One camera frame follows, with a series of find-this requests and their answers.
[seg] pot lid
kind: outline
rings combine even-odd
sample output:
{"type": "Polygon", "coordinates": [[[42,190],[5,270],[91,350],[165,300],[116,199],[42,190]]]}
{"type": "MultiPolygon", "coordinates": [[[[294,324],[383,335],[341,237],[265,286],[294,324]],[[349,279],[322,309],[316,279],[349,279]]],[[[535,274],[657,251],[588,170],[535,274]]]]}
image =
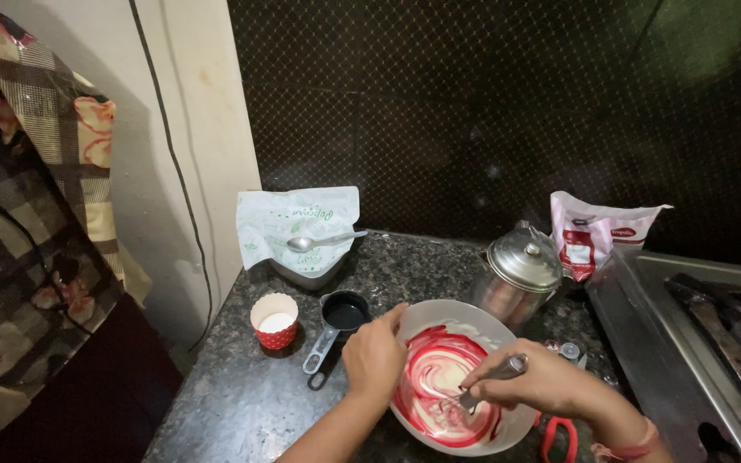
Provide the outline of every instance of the pot lid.
{"type": "Polygon", "coordinates": [[[550,291],[562,280],[562,263],[553,240],[532,226],[517,228],[492,242],[488,262],[502,279],[527,291],[550,291]]]}

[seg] mixing bowl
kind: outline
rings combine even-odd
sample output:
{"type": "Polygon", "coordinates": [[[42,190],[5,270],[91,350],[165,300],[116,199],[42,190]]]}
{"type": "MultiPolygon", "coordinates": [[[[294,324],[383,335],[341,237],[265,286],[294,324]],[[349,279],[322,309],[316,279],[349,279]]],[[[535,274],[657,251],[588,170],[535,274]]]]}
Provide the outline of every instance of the mixing bowl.
{"type": "MultiPolygon", "coordinates": [[[[482,337],[494,342],[497,346],[516,341],[516,336],[493,316],[464,302],[447,299],[423,301],[408,307],[402,315],[397,338],[408,341],[427,327],[454,322],[472,326],[482,337]]],[[[489,343],[480,343],[480,345],[487,352],[495,350],[494,346],[489,343]]],[[[493,441],[479,442],[470,447],[452,448],[419,432],[416,427],[407,422],[393,403],[390,404],[390,409],[399,423],[420,442],[434,450],[459,457],[481,457],[513,447],[530,431],[537,413],[536,410],[526,405],[519,405],[513,411],[502,409],[502,428],[493,441]]]]}

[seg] whisk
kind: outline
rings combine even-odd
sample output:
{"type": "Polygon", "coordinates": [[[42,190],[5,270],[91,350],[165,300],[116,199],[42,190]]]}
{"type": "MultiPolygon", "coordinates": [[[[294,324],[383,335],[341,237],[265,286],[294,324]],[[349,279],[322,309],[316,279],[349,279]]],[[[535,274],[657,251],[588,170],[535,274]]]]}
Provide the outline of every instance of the whisk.
{"type": "MultiPolygon", "coordinates": [[[[499,365],[493,367],[488,373],[482,375],[483,380],[509,380],[528,371],[528,356],[523,353],[516,353],[506,358],[499,365]]],[[[465,409],[473,414],[473,408],[476,407],[481,399],[473,397],[470,391],[461,394],[445,397],[438,400],[435,405],[431,406],[431,412],[436,415],[444,414],[447,410],[465,409]]]]}

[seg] stainless steel stove top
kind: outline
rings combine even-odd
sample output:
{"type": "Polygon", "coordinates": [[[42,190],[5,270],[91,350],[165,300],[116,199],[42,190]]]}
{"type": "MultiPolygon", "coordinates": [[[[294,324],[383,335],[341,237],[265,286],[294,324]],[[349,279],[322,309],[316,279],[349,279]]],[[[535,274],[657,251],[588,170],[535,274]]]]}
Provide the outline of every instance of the stainless steel stove top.
{"type": "Polygon", "coordinates": [[[739,461],[741,392],[664,287],[679,273],[741,286],[736,265],[614,250],[586,289],[643,413],[675,459],[739,461]]]}

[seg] measuring cup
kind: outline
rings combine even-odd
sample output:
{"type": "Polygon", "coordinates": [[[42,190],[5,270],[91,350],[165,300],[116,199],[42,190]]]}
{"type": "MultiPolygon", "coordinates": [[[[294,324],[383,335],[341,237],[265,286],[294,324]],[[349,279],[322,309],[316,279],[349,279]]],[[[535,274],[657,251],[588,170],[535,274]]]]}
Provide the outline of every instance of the measuring cup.
{"type": "Polygon", "coordinates": [[[368,301],[356,291],[331,292],[324,295],[319,304],[322,306],[324,330],[302,363],[302,371],[309,375],[319,371],[334,342],[347,341],[360,326],[371,321],[368,301]]]}

